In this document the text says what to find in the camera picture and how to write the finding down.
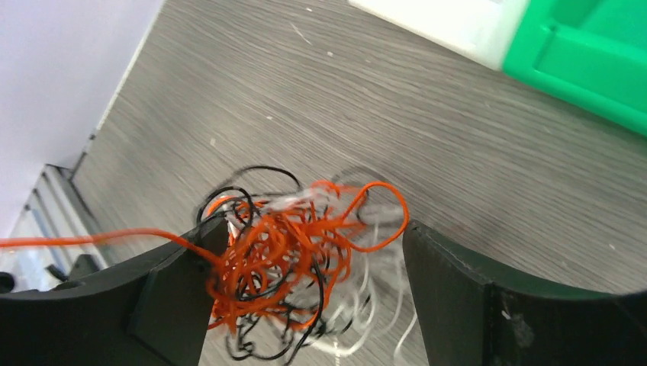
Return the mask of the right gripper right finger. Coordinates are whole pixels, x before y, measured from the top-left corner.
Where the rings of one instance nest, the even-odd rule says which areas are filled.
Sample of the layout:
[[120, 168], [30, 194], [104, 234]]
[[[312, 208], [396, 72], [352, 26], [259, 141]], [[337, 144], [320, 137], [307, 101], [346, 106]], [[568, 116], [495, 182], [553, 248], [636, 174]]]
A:
[[644, 365], [646, 293], [536, 277], [419, 221], [403, 235], [431, 365]]

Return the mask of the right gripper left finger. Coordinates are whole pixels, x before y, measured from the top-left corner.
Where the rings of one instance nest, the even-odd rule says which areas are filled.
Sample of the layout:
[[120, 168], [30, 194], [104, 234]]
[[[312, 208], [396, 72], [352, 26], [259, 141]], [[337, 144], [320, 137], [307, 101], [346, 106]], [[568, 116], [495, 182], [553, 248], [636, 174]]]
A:
[[182, 236], [131, 229], [76, 238], [6, 239], [2, 246], [74, 246], [128, 236], [166, 244], [50, 291], [1, 297], [3, 365], [196, 365], [213, 299], [207, 279], [227, 248], [213, 217]]

